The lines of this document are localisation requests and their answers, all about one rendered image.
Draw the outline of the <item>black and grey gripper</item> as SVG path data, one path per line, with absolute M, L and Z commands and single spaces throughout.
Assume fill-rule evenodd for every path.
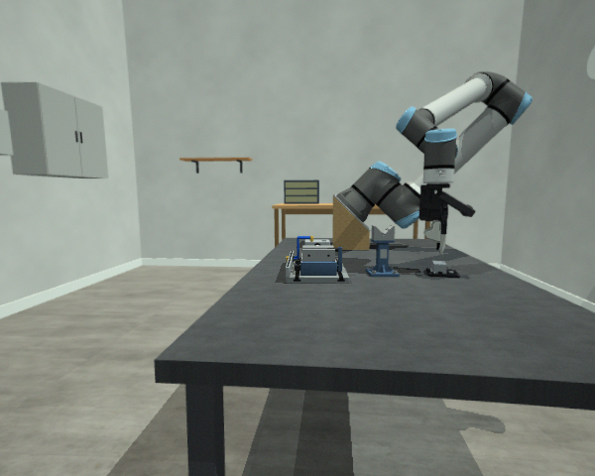
M 450 183 L 437 183 L 420 186 L 418 217 L 420 220 L 432 221 L 431 227 L 425 229 L 423 234 L 427 239 L 436 241 L 436 250 L 439 249 L 439 254 L 442 254 L 445 248 L 448 217 L 448 203 L 439 198 L 442 194 L 443 188 L 450 188 Z M 438 190 L 437 194 L 434 193 L 436 189 Z

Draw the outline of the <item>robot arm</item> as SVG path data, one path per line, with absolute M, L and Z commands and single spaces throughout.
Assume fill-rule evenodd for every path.
M 336 195 L 362 222 L 377 205 L 401 228 L 408 228 L 419 217 L 420 186 L 453 182 L 454 174 L 504 127 L 513 125 L 533 102 L 526 92 L 495 72 L 477 72 L 465 83 L 427 107 L 410 107 L 398 121 L 400 134 L 424 153 L 423 171 L 413 181 L 400 184 L 395 171 L 377 162 Z M 455 129 L 436 127 L 481 101 L 488 107 L 458 137 Z

